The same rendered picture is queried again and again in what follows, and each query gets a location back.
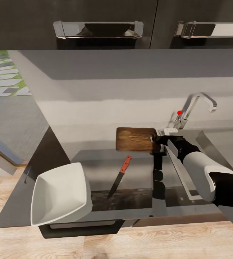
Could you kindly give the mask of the parer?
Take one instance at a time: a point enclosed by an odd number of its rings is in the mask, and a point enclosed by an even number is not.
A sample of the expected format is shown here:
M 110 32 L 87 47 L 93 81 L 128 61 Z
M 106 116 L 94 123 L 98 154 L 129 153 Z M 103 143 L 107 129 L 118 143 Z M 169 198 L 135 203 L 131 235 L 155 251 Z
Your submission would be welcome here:
M 115 180 L 115 182 L 114 182 L 114 184 L 113 184 L 113 186 L 112 186 L 112 188 L 111 188 L 111 190 L 110 190 L 110 192 L 109 192 L 109 195 L 108 195 L 107 198 L 109 198 L 111 195 L 113 195 L 116 188 L 118 187 L 118 184 L 120 183 L 123 175 L 125 174 L 125 170 L 129 165 L 130 159 L 132 159 L 132 157 L 130 155 L 128 155 L 124 164 L 123 164 L 123 166 L 122 166 L 122 168 L 121 168 L 121 170 L 120 170 L 120 172 L 119 172 L 119 174 L 118 174 L 118 176 L 117 176 L 117 178 L 116 178 L 116 180 Z

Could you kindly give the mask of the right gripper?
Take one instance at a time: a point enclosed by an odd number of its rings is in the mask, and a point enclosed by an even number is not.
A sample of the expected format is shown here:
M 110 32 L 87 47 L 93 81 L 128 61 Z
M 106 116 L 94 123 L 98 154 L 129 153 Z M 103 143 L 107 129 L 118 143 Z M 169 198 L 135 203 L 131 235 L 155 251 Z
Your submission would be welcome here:
M 154 142 L 156 142 L 156 144 L 163 144 L 163 145 L 166 145 L 166 144 L 165 144 L 165 139 L 166 139 L 166 137 L 168 137 L 168 136 L 156 136 L 156 137 L 153 137 L 152 140 L 153 140 Z M 167 145 L 167 146 L 168 146 L 168 145 Z

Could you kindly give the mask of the cutting board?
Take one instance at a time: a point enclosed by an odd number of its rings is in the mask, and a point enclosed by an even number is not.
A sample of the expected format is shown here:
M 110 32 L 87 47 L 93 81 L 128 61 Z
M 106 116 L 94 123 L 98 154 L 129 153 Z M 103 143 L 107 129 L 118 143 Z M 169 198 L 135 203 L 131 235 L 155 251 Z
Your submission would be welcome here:
M 161 145 L 152 143 L 150 135 L 158 136 L 154 128 L 119 127 L 116 129 L 117 150 L 160 151 Z

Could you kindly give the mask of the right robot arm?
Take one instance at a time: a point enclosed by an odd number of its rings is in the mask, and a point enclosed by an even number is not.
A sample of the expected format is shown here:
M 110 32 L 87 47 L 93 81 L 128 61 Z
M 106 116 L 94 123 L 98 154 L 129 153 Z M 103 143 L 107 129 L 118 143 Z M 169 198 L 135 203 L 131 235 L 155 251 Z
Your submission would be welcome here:
M 177 132 L 176 128 L 165 128 L 163 136 L 152 140 L 169 147 L 186 168 L 199 195 L 214 203 L 233 223 L 233 171 L 210 159 L 183 136 L 169 136 Z

